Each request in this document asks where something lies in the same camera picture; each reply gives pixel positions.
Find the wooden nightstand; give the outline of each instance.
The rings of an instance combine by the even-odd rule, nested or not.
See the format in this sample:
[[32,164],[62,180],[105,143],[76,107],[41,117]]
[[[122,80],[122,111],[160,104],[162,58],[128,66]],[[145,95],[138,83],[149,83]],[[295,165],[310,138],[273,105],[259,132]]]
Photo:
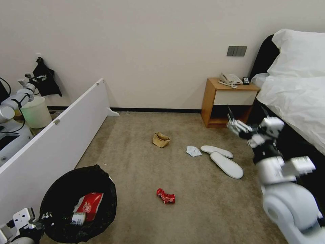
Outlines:
[[201,116],[209,127],[226,127],[229,105],[236,119],[247,122],[254,100],[260,90],[254,84],[236,89],[220,84],[219,78],[208,78],[205,86]]

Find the remote control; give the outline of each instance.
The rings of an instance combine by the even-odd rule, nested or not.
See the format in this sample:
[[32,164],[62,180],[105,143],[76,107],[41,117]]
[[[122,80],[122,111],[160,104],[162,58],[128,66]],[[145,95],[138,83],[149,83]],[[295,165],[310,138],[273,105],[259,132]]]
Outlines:
[[243,84],[244,85],[249,85],[250,84],[249,79],[247,77],[243,77]]

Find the crumpled paper bag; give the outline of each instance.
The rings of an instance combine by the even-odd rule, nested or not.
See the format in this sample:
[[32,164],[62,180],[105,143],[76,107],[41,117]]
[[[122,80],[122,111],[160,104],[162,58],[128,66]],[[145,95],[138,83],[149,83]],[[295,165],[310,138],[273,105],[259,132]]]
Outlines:
[[167,146],[169,141],[170,138],[168,136],[161,134],[160,132],[155,133],[152,139],[152,143],[160,148]]

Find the trash can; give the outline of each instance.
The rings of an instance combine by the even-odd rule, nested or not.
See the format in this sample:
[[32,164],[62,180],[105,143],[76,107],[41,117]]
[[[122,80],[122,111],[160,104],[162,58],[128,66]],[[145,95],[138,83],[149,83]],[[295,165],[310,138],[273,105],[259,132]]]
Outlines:
[[44,128],[52,121],[44,97],[34,97],[31,102],[26,103],[20,110],[30,128]]
[[[81,197],[91,192],[103,193],[93,221],[85,222],[82,226],[60,221],[64,216],[71,215]],[[40,216],[48,212],[53,216],[53,224],[45,227],[45,233],[52,240],[61,243],[86,242],[102,233],[113,222],[116,205],[114,182],[95,165],[74,169],[57,179],[43,198]]]

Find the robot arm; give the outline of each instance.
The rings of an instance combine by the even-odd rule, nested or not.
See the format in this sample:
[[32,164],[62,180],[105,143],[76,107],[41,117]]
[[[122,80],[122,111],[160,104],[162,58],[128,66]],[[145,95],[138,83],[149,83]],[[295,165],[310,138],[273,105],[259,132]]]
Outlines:
[[19,89],[15,95],[8,97],[0,105],[0,124],[11,120],[15,116],[15,110],[24,106],[34,99],[36,87],[24,80],[19,80],[23,88]]
[[309,157],[292,158],[284,162],[276,148],[276,139],[284,127],[282,120],[266,117],[260,125],[251,127],[236,120],[231,111],[227,127],[247,139],[254,152],[254,163],[263,192],[263,208],[277,224],[289,244],[325,243],[325,230],[320,227],[320,213],[313,195],[293,183],[296,177],[315,170]]
[[0,244],[39,244],[44,225],[35,219],[32,208],[24,208],[13,215],[13,219],[0,226]]

